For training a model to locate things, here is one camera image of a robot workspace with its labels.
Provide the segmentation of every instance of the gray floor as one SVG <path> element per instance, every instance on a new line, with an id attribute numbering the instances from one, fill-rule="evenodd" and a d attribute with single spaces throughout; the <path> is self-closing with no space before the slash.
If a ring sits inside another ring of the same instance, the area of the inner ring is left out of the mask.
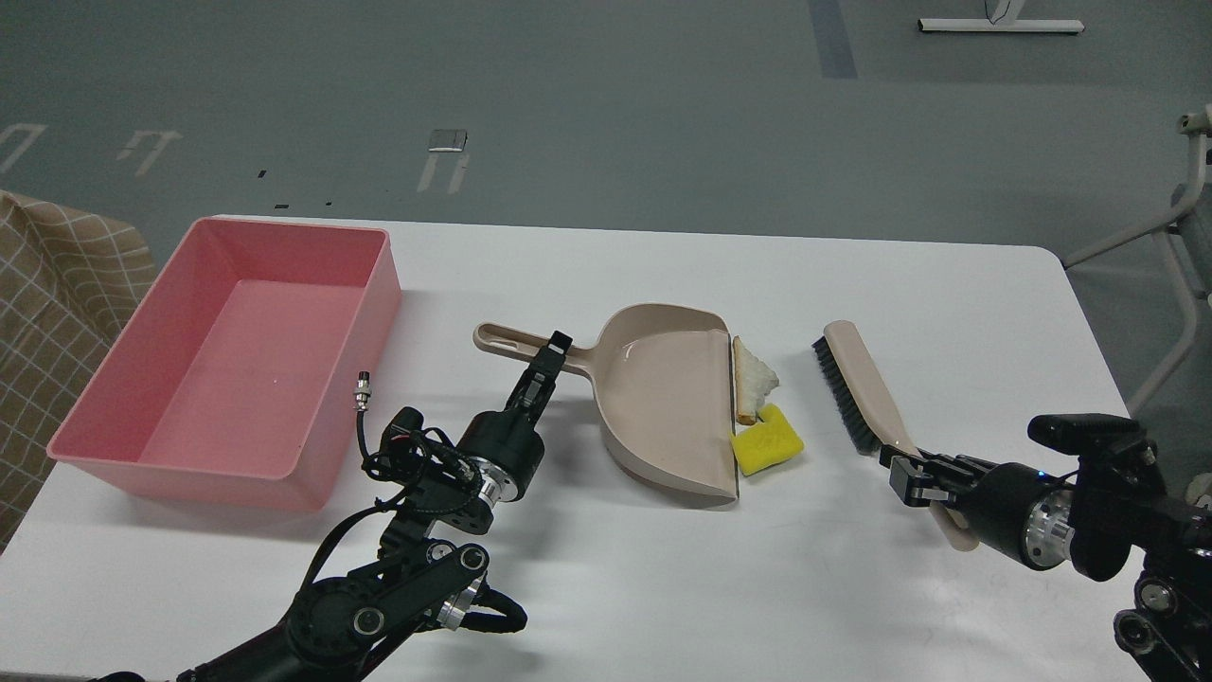
<path id="1" fill-rule="evenodd" d="M 1079 18 L 1081 36 L 916 30 L 924 16 L 982 12 L 979 0 L 0 2 L 0 128 L 48 126 L 0 187 L 133 222 L 161 262 L 218 212 L 1059 253 L 1166 206 L 1184 172 L 1174 121 L 1212 99 L 1212 2 L 1028 2 L 1024 18 Z M 470 132 L 454 193 L 456 156 L 418 191 L 435 127 Z M 155 137 L 116 159 L 138 130 L 182 134 L 142 176 Z M 1071 279 L 1127 395 L 1179 328 L 1157 258 L 1133 245 Z M 1173 483 L 1212 469 L 1210 369 L 1202 328 L 1140 414 Z"/>

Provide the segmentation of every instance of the connector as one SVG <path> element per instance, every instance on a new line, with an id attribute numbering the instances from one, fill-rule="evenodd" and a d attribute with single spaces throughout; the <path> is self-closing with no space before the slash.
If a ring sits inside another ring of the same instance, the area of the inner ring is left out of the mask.
<path id="1" fill-rule="evenodd" d="M 1205 104 L 1202 111 L 1183 114 L 1178 119 L 1178 132 L 1182 134 L 1212 134 L 1212 104 Z"/>
<path id="2" fill-rule="evenodd" d="M 366 412 L 366 406 L 371 402 L 371 373 L 358 373 L 358 385 L 354 388 L 354 402 L 358 412 Z"/>

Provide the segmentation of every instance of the bread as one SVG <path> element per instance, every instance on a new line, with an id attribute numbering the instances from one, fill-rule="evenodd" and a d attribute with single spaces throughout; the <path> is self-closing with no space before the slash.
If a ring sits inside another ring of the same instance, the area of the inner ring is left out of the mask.
<path id="1" fill-rule="evenodd" d="M 778 376 L 745 349 L 739 336 L 732 337 L 732 383 L 736 392 L 737 422 L 758 423 L 758 411 L 766 396 L 778 386 Z"/>

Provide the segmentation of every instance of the brush handle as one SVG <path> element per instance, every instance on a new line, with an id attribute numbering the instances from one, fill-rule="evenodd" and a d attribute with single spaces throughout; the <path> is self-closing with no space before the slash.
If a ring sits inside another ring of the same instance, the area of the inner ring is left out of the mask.
<path id="1" fill-rule="evenodd" d="M 880 377 L 871 354 L 863 344 L 854 322 L 845 319 L 831 321 L 825 326 L 825 343 L 829 353 L 837 362 L 837 369 L 846 382 L 846 389 L 854 397 L 854 405 L 863 413 L 868 429 L 881 443 L 894 446 L 903 453 L 916 453 L 917 447 L 909 439 L 909 430 L 901 419 L 901 411 L 892 400 L 884 378 Z M 970 552 L 981 545 L 977 537 L 968 531 L 967 520 L 938 503 L 930 504 L 930 515 L 943 532 L 951 548 Z"/>

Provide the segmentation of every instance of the chair leg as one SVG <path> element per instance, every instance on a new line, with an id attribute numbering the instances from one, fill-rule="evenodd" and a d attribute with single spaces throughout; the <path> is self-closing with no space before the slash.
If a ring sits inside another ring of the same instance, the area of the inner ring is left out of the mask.
<path id="1" fill-rule="evenodd" d="M 1166 354 L 1166 357 L 1154 368 L 1149 378 L 1144 380 L 1144 384 L 1137 389 L 1137 392 L 1128 399 L 1128 414 L 1133 417 L 1154 397 L 1157 390 L 1161 389 L 1161 385 L 1170 379 L 1171 374 L 1174 374 L 1178 366 L 1191 353 L 1191 349 L 1195 348 L 1195 329 L 1199 325 L 1199 306 L 1195 302 L 1195 296 L 1191 294 L 1187 273 L 1183 271 L 1183 263 L 1178 259 L 1174 242 L 1170 240 L 1170 234 L 1165 230 L 1154 231 L 1150 236 L 1153 236 L 1154 243 L 1157 245 L 1162 263 L 1166 265 L 1166 274 L 1170 275 L 1170 283 L 1174 290 L 1174 294 L 1178 296 L 1178 306 L 1183 311 L 1183 332 L 1179 333 L 1178 340 L 1170 349 L 1170 353 Z"/>
<path id="2" fill-rule="evenodd" d="M 1185 191 L 1183 191 L 1177 204 L 1155 217 L 1142 220 L 1132 227 L 1126 227 L 1107 239 L 1100 239 L 1085 248 L 1079 248 L 1069 253 L 1060 259 L 1064 269 L 1088 260 L 1099 253 L 1105 253 L 1116 246 L 1122 246 L 1150 231 L 1162 229 L 1194 208 L 1195 204 L 1200 200 L 1200 193 L 1204 191 L 1204 182 L 1207 178 L 1207 164 L 1204 159 L 1207 155 L 1207 149 L 1208 138 L 1206 134 L 1191 134 L 1188 137 L 1187 185 Z"/>

